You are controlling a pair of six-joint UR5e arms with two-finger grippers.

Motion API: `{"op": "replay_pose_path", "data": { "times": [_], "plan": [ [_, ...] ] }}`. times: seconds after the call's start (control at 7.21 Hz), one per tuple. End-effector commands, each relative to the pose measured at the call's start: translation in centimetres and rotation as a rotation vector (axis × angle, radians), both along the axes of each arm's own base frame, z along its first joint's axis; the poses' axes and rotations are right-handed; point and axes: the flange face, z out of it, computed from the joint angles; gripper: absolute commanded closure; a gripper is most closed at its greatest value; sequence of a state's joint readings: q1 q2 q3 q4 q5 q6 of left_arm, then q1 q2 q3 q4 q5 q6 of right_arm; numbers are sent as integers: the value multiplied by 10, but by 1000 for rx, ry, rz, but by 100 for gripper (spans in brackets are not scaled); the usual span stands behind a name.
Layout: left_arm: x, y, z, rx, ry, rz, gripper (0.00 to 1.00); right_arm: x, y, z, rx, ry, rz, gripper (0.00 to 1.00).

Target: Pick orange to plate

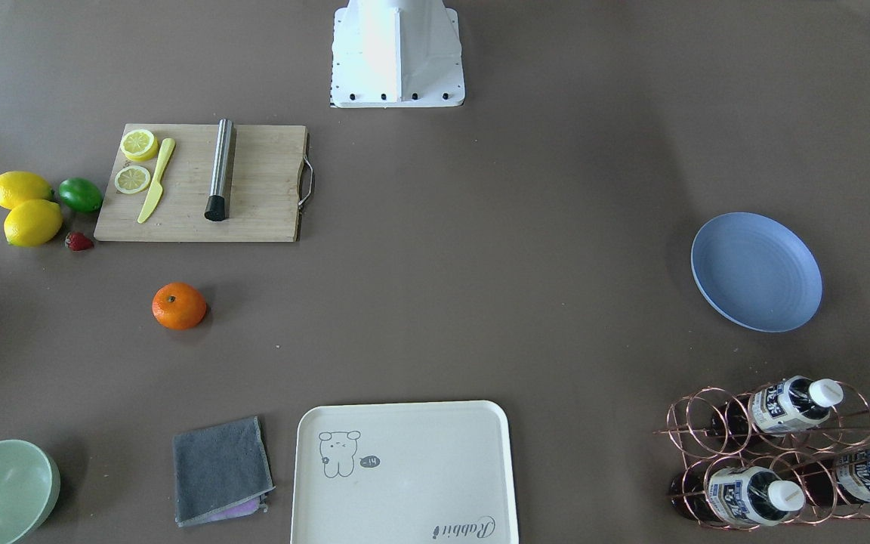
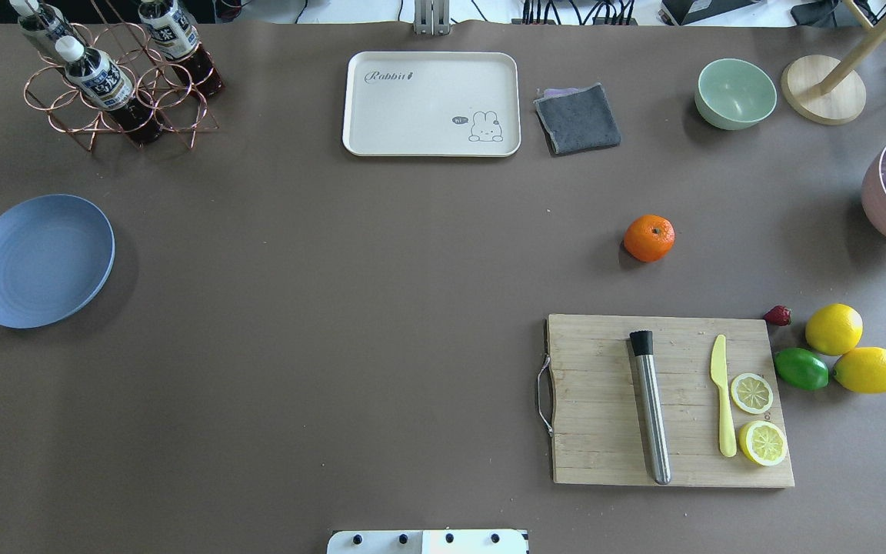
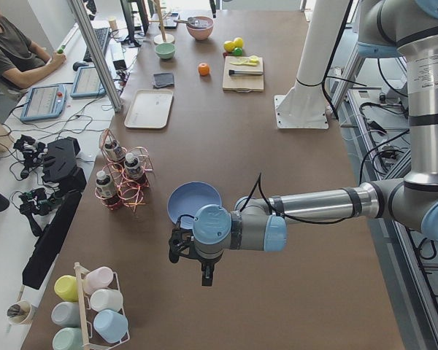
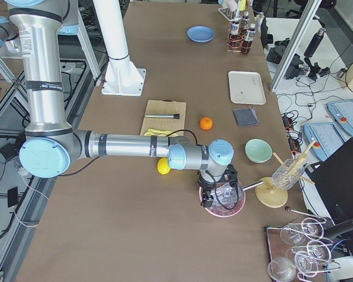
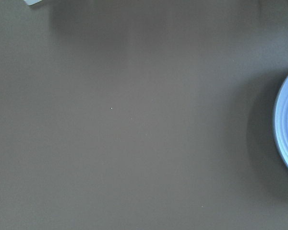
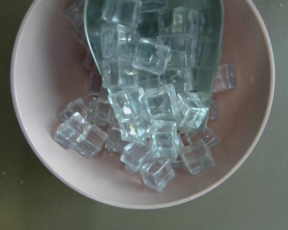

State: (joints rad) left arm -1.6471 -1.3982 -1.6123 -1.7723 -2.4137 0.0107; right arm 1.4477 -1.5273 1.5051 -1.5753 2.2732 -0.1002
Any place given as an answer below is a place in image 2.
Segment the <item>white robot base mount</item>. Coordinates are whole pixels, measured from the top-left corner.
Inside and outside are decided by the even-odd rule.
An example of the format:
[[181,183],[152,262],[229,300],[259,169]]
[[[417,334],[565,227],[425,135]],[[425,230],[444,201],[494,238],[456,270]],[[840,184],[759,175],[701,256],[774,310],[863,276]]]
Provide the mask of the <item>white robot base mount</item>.
[[342,530],[327,553],[528,553],[528,533],[519,529]]

